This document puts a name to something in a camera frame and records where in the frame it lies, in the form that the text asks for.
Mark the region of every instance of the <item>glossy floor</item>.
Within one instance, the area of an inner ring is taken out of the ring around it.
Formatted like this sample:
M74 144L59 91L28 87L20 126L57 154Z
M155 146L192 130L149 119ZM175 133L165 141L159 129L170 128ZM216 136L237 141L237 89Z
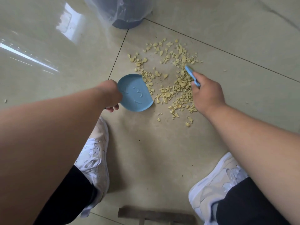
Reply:
M0 108L69 94L108 78L118 81L134 72L127 54L136 52L148 58L145 70L169 74L162 83L154 81L157 91L174 81L177 68L159 64L161 56L143 49L167 38L197 53L203 63L193 68L220 82L231 106L297 132L297 3L159 0L149 20L127 31L103 26L83 0L0 0ZM123 107L103 112L110 129L110 192L88 218L73 224L137 223L117 218L124 205L193 213L189 189L227 148L202 115L191 115L190 128L185 127L189 113L179 115L172 120L161 104L140 113Z

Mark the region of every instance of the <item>sneaker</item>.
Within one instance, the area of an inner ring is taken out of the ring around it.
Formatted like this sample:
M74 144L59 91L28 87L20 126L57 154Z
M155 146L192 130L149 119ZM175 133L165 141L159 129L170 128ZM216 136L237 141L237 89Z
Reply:
M74 165L87 177L98 190L95 200L84 208L80 217L84 218L106 195L110 185L110 178L106 163L108 146L108 128L102 117L80 152Z
M197 215L208 224L217 224L212 219L212 205L225 198L227 192L248 177L228 152L214 170L191 188L188 194L190 204Z

